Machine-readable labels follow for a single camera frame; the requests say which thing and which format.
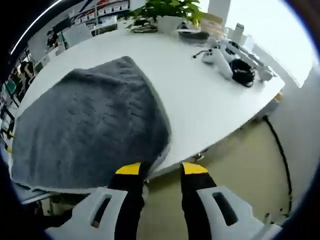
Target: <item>floor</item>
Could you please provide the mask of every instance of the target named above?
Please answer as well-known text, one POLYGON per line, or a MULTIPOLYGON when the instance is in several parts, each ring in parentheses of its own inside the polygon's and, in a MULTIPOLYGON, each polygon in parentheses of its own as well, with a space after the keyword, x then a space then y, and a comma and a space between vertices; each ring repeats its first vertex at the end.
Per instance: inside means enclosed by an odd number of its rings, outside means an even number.
MULTIPOLYGON (((232 190, 252 205, 253 214, 263 220, 288 208, 288 186, 278 147, 265 123, 248 124, 212 146, 198 162, 206 167, 218 185, 232 190)), ((188 239, 181 208, 179 172, 155 178, 142 210, 138 240, 188 239)), ((63 209, 54 206, 55 212, 63 209)))

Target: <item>potted plant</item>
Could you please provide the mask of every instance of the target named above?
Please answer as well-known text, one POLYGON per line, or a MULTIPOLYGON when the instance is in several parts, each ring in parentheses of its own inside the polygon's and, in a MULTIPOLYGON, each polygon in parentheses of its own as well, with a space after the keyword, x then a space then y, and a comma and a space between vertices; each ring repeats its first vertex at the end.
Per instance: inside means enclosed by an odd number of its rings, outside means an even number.
POLYGON ((194 3, 199 3, 199 0, 148 0, 144 6, 120 17, 151 19, 157 23, 160 32, 169 32, 176 29, 183 20, 198 24, 200 10, 194 3))

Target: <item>gray towel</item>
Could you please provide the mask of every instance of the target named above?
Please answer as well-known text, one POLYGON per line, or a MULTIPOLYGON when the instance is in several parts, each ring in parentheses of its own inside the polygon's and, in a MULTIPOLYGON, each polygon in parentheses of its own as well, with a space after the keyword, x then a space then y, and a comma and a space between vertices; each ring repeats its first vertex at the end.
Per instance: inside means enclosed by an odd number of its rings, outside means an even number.
POLYGON ((169 144, 170 128, 153 91, 128 56, 72 70, 17 119, 12 180, 89 193, 107 186, 124 165, 154 163, 169 144))

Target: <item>window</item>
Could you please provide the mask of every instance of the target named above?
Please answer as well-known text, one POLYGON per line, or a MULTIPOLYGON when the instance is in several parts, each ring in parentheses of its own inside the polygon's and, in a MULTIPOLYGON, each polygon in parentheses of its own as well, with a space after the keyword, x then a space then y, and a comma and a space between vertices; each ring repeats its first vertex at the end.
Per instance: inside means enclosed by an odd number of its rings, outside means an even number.
POLYGON ((314 44, 300 19, 281 0, 231 0, 226 27, 244 25, 244 34, 269 52, 299 87, 316 59, 314 44))

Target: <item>black cable on floor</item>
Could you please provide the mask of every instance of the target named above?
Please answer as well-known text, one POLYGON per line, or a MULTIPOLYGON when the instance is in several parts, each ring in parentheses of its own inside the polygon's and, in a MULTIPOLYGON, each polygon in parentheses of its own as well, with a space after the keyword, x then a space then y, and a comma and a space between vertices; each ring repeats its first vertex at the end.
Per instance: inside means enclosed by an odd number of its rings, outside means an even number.
POLYGON ((284 152, 284 149, 281 145, 281 142, 279 140, 279 137, 274 129, 274 127, 272 126, 271 122, 269 121, 268 116, 263 116, 263 120, 266 122, 266 124, 269 126, 274 139, 276 141, 276 144, 278 145, 279 148, 279 152, 282 156, 282 160, 283 160, 283 164, 284 164, 284 168, 285 168, 285 174, 286 174, 286 180, 288 183, 288 196, 289 196, 289 209, 288 209, 288 213, 287 213, 287 217, 289 216, 291 210, 292 210, 292 184, 291 184, 291 178, 290 178, 290 172, 289 172, 289 166, 288 166, 288 162, 287 162, 287 158, 284 152))

